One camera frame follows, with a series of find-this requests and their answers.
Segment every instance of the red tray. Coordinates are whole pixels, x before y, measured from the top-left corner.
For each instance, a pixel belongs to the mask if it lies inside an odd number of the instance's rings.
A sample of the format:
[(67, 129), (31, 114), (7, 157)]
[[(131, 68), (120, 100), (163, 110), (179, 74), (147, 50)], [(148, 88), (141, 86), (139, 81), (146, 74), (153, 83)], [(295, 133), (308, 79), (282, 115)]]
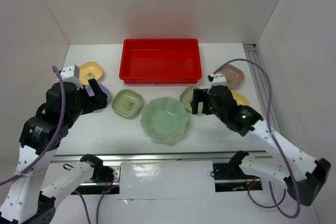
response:
[(126, 84), (197, 83), (199, 56), (197, 39), (126, 39), (119, 77)]

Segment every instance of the light green bowl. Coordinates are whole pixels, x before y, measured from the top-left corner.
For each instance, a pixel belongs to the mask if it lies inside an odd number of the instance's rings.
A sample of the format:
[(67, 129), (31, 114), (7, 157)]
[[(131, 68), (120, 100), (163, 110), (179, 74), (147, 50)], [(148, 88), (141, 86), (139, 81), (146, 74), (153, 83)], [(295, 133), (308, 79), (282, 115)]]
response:
[(185, 131), (189, 114), (183, 103), (171, 97), (156, 98), (142, 109), (141, 126), (150, 137), (169, 141)]

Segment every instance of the white backdrop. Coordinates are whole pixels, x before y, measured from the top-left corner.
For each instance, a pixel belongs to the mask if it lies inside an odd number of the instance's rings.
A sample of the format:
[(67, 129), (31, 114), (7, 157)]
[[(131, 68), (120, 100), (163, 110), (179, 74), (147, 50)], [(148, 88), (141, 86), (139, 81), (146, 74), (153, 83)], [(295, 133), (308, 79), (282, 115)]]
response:
[[(45, 102), (69, 44), (43, 0), (0, 0), (0, 181), (12, 176), (25, 121)], [(0, 204), (7, 187), (0, 187)]]
[[(336, 0), (280, 0), (257, 44), (274, 88), (281, 132), (336, 165)], [(332, 168), (314, 203), (321, 224), (334, 223)]]
[(45, 0), (70, 44), (195, 37), (256, 43), (278, 0)]

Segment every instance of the small square dish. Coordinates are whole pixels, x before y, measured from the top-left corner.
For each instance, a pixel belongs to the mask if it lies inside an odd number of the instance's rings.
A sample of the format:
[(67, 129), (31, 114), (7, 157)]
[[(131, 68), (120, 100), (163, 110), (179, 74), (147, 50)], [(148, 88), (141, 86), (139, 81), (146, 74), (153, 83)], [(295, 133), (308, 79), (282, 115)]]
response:
[(111, 106), (123, 116), (133, 116), (143, 103), (142, 96), (130, 89), (121, 90), (113, 99)]
[(226, 86), (229, 89), (236, 89), (244, 79), (244, 73), (235, 66), (230, 64), (226, 65), (225, 67), (221, 68), (220, 72), (226, 78)]
[(97, 81), (103, 76), (103, 70), (94, 61), (86, 62), (79, 67), (79, 80), (83, 85), (89, 85), (90, 79), (95, 78)]
[[(194, 89), (199, 89), (199, 87), (189, 86), (180, 95), (180, 102), (182, 102), (185, 108), (188, 109), (189, 111), (192, 111), (191, 102), (193, 101)], [(198, 112), (200, 113), (202, 109), (203, 109), (203, 102), (200, 102), (198, 104)]]

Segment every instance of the purple cable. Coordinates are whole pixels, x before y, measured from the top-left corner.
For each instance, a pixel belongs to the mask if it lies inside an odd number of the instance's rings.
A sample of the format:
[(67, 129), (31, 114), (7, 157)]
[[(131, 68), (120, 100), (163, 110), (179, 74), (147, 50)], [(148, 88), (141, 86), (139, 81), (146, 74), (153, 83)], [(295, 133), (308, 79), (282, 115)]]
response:
[(84, 205), (84, 210), (85, 210), (86, 218), (88, 219), (89, 224), (92, 224), (91, 220), (90, 220), (90, 216), (89, 216), (88, 207), (86, 205), (86, 202), (85, 202), (85, 199), (84, 199), (83, 195), (79, 191), (73, 191), (73, 192), (75, 194), (77, 194), (80, 197), (80, 199), (82, 200), (83, 205)]
[[(262, 208), (271, 209), (271, 208), (275, 208), (275, 207), (277, 207), (276, 205), (273, 205), (273, 206), (264, 206), (264, 205), (262, 205), (262, 204), (256, 202), (256, 201), (252, 198), (252, 195), (251, 195), (251, 188), (252, 188), (253, 185), (255, 185), (256, 183), (258, 183), (258, 182), (254, 182), (253, 184), (251, 184), (251, 185), (247, 188), (247, 194), (248, 194), (248, 196), (250, 197), (250, 199), (252, 200), (252, 202), (253, 202), (254, 204), (256, 204), (257, 206), (262, 207)], [(284, 191), (283, 191), (283, 196), (282, 196), (281, 200), (277, 203), (278, 205), (280, 205), (280, 204), (285, 200), (285, 196), (286, 196), (286, 190), (284, 189)]]
[[(265, 78), (266, 78), (266, 80), (268, 82), (268, 88), (269, 88), (269, 91), (268, 91), (268, 105), (267, 105), (267, 113), (266, 113), (266, 122), (267, 122), (267, 126), (268, 126), (268, 131), (272, 132), (272, 130), (271, 130), (271, 123), (270, 123), (270, 113), (271, 113), (271, 104), (272, 104), (272, 86), (271, 86), (271, 81), (270, 81), (268, 75), (266, 74), (266, 71), (261, 66), (259, 66), (258, 64), (256, 64), (254, 61), (251, 61), (251, 60), (248, 60), (248, 59), (233, 59), (233, 60), (229, 60), (228, 62), (226, 62), (223, 65), (221, 65), (214, 73), (218, 72), (222, 67), (230, 64), (231, 62), (235, 62), (235, 61), (245, 61), (245, 62), (248, 62), (248, 63), (254, 65), (255, 67), (257, 67), (263, 73), (263, 75), (265, 76)], [(286, 165), (286, 167), (287, 167), (287, 169), (289, 171), (290, 178), (291, 178), (292, 183), (293, 183), (295, 197), (296, 197), (296, 202), (297, 202), (297, 209), (296, 209), (295, 214), (294, 215), (288, 215), (288, 214), (284, 213), (280, 209), (279, 204), (275, 200), (274, 193), (273, 193), (273, 190), (272, 190), (272, 186), (270, 186), (270, 191), (271, 191), (272, 199), (273, 199), (273, 202), (275, 204), (275, 207), (280, 211), (280, 213), (282, 213), (287, 218), (294, 219), (294, 218), (296, 218), (300, 214), (300, 209), (301, 209), (300, 192), (299, 192), (298, 184), (295, 181), (293, 171), (292, 171), (292, 169), (291, 169), (291, 167), (289, 165), (289, 162), (288, 162), (288, 160), (286, 158), (286, 155), (284, 154), (284, 151), (282, 150), (282, 148), (281, 148), (278, 140), (275, 138), (274, 135), (271, 135), (271, 137), (272, 137), (275, 145), (279, 149), (279, 152), (280, 152), (280, 154), (281, 154), (281, 156), (283, 158), (283, 161), (285, 162), (285, 165)], [(267, 206), (263, 206), (263, 205), (260, 205), (260, 204), (258, 204), (258, 206), (263, 207), (263, 208), (267, 208)]]
[[(57, 69), (56, 66), (53, 66), (52, 67), (52, 70), (54, 71), (54, 73), (56, 73), (57, 75), (57, 78), (59, 80), (59, 85), (60, 85), (60, 88), (61, 88), (61, 114), (60, 114), (60, 117), (59, 117), (59, 121), (58, 121), (58, 125), (57, 125), (57, 128), (55, 130), (55, 133), (54, 135), (52, 136), (51, 140), (49, 141), (48, 145), (46, 146), (46, 148), (41, 152), (41, 154), (30, 164), (28, 165), (25, 169), (23, 169), (21, 171), (21, 173), (27, 173), (28, 171), (31, 170), (31, 168), (36, 165), (37, 162), (39, 162), (41, 160), (41, 158), (47, 153), (47, 151), (52, 147), (53, 143), (55, 142), (55, 140), (58, 138), (58, 135), (59, 135), (59, 131), (62, 127), (62, 124), (63, 124), (63, 118), (64, 118), (64, 112), (65, 112), (65, 90), (64, 90), (64, 83), (63, 83), (63, 79)], [(9, 179), (6, 179), (2, 182), (0, 182), (0, 186), (3, 186), (15, 179), (18, 179), (20, 178), (20, 176), (18, 175), (14, 175), (13, 177), (9, 178)]]
[(101, 201), (103, 200), (104, 196), (109, 193), (112, 189), (114, 189), (117, 186), (111, 186), (109, 189), (107, 189), (106, 191), (104, 191), (103, 195), (100, 197), (99, 202), (98, 202), (98, 206), (97, 206), (97, 212), (96, 212), (96, 224), (98, 224), (98, 215), (99, 215), (99, 208), (100, 208), (100, 204)]

